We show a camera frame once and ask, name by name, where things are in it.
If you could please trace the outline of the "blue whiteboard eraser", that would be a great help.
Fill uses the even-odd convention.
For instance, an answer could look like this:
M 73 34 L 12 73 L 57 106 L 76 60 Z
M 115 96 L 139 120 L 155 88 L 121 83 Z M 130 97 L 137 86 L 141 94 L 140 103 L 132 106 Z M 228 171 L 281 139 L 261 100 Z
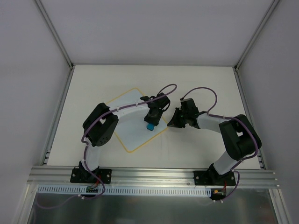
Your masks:
M 146 128 L 147 128 L 147 130 L 153 131 L 155 128 L 155 125 L 148 123 Z

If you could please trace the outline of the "yellow framed whiteboard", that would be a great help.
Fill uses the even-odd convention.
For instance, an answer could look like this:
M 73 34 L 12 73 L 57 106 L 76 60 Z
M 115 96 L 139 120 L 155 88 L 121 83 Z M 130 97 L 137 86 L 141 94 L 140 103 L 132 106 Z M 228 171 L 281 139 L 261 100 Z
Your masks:
M 139 103 L 142 96 L 143 94 L 138 88 L 132 88 L 115 99 L 110 100 L 107 106 L 110 109 L 118 109 L 124 105 Z M 148 112 L 149 108 L 144 104 L 114 113 L 119 119 L 114 133 L 128 153 L 139 149 L 167 129 L 164 118 L 160 119 L 159 124 L 152 131 L 147 129 L 148 123 L 144 121 L 144 117 Z

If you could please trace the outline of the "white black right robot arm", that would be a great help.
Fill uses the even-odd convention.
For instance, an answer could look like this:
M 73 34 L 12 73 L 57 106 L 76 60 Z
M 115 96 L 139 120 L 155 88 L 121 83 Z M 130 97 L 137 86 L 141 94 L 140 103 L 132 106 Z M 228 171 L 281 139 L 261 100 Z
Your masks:
M 167 124 L 169 127 L 184 128 L 186 125 L 220 133 L 225 152 L 206 171 L 194 171 L 196 186 L 235 186 L 233 169 L 242 161 L 256 155 L 262 143 L 253 126 L 243 114 L 221 117 L 195 109 L 176 108 Z

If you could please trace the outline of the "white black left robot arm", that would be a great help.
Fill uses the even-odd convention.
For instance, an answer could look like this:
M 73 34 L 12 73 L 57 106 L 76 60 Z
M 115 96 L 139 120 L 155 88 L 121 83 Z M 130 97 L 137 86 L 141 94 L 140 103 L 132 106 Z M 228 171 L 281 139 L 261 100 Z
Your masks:
M 112 171 L 100 168 L 100 147 L 116 135 L 126 152 L 132 153 L 166 130 L 162 114 L 169 99 L 141 97 L 130 105 L 110 108 L 100 103 L 83 123 L 81 141 L 86 144 L 83 159 L 72 170 L 72 183 L 111 182 Z

